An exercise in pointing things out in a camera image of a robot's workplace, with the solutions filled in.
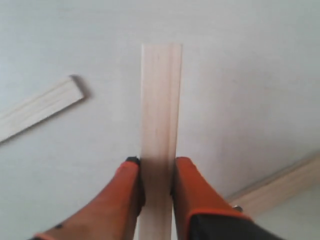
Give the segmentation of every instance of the light wood plank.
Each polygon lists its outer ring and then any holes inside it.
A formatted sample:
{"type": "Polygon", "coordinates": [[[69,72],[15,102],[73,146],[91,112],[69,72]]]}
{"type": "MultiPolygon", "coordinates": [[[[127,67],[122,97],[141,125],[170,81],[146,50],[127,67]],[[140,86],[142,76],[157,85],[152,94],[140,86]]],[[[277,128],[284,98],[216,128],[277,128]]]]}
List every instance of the light wood plank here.
{"type": "Polygon", "coordinates": [[[71,77],[0,113],[0,143],[84,98],[71,77]]]}
{"type": "Polygon", "coordinates": [[[140,240],[171,238],[170,187],[176,157],[182,46],[142,46],[141,173],[146,204],[140,240]]]}
{"type": "Polygon", "coordinates": [[[232,206],[241,206],[244,213],[254,217],[316,184],[320,184],[319,155],[254,184],[228,201],[232,206]]]}

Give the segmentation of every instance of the wood grain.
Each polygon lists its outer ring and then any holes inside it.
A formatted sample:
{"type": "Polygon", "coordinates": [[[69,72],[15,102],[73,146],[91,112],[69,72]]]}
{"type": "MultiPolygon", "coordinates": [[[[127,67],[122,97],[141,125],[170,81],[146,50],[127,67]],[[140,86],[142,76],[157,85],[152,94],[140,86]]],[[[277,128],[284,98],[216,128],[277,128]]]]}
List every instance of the wood grain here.
{"type": "Polygon", "coordinates": [[[146,204],[139,217],[140,240],[169,240],[170,188],[176,157],[182,46],[142,46],[141,173],[146,204]]]}
{"type": "Polygon", "coordinates": [[[252,217],[320,184],[320,155],[303,160],[228,199],[252,217]]]}
{"type": "Polygon", "coordinates": [[[82,98],[84,95],[74,80],[68,77],[43,93],[1,112],[0,142],[41,122],[82,98]]]}

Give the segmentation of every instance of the wooden strip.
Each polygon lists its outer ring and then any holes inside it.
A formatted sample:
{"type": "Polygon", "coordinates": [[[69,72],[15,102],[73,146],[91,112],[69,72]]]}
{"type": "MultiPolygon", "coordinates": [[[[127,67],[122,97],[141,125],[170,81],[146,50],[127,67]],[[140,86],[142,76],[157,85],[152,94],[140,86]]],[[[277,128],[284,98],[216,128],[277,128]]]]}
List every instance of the wooden strip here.
{"type": "Polygon", "coordinates": [[[170,188],[176,157],[182,46],[142,46],[141,174],[146,204],[140,240],[171,239],[170,188]]]}
{"type": "Polygon", "coordinates": [[[0,113],[0,142],[84,98],[71,77],[0,113]]]}
{"type": "Polygon", "coordinates": [[[320,184],[320,156],[304,160],[228,199],[244,213],[257,216],[289,198],[320,184]]]}

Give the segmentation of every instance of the balsa wood strip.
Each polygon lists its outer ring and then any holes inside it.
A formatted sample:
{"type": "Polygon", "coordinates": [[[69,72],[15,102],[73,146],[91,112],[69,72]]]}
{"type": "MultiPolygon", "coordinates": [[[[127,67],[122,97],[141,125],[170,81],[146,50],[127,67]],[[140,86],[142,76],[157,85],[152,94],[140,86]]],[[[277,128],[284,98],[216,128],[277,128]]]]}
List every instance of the balsa wood strip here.
{"type": "Polygon", "coordinates": [[[71,77],[0,113],[0,143],[84,98],[71,77]]]}
{"type": "Polygon", "coordinates": [[[171,239],[170,188],[176,157],[182,46],[142,46],[141,174],[146,204],[139,240],[171,239]]]}
{"type": "Polygon", "coordinates": [[[280,171],[228,200],[232,206],[239,205],[244,213],[254,217],[316,184],[320,184],[319,155],[280,171]]]}

